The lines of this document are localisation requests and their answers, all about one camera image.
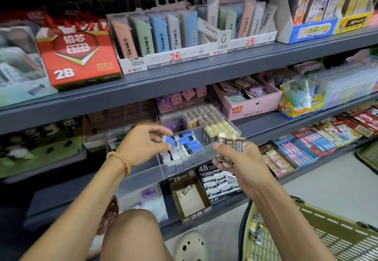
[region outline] pink box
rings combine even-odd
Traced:
[[[247,78],[247,81],[256,81],[262,84],[269,94],[244,102],[231,102],[228,96],[216,84],[212,84],[215,93],[223,104],[222,112],[230,121],[277,110],[282,91],[257,75],[251,75],[251,77]]]

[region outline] red handwritten price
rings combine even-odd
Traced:
[[[172,62],[172,61],[175,61],[175,60],[181,60],[180,52],[176,52],[174,54],[172,53],[172,54],[170,54],[170,56],[172,57],[172,59],[169,62]]]
[[[247,44],[245,44],[246,46],[253,46],[255,45],[255,39],[252,38],[252,39],[247,39]]]

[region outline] brown cardboard box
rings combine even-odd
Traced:
[[[284,168],[287,169],[288,173],[278,175],[278,176],[276,175],[276,172],[280,171],[281,169],[278,168],[274,163],[272,163],[270,158],[265,154],[267,151],[272,150],[272,149],[275,150],[278,153],[277,160],[284,166]],[[262,154],[262,156],[264,158],[265,163],[267,164],[267,166],[269,167],[269,169],[273,173],[274,177],[276,177],[277,179],[281,179],[284,176],[291,174],[292,172],[297,170],[297,166],[295,164],[293,164],[288,158],[286,158],[286,156],[283,153],[281,153],[280,150],[277,149],[271,143],[264,144],[264,145],[260,146],[259,150],[260,150],[260,153]]]
[[[209,198],[194,170],[171,177],[168,183],[183,224],[211,210]],[[188,185],[193,188],[184,197],[179,197],[179,193]]]

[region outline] bracelet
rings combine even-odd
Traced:
[[[129,162],[126,160],[126,158],[123,157],[122,155],[120,155],[118,152],[115,152],[115,151],[111,151],[110,153],[108,153],[107,158],[109,158],[112,155],[114,155],[115,157],[119,158],[122,161],[123,165],[126,168],[125,176],[128,176],[131,173],[131,166],[130,166]]]

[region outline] white floor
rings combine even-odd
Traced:
[[[378,175],[359,162],[354,153],[337,158],[284,188],[314,206],[378,227]],[[247,203],[196,228],[206,240],[209,261],[237,260],[240,221],[246,207]],[[181,237],[165,242],[173,257]]]

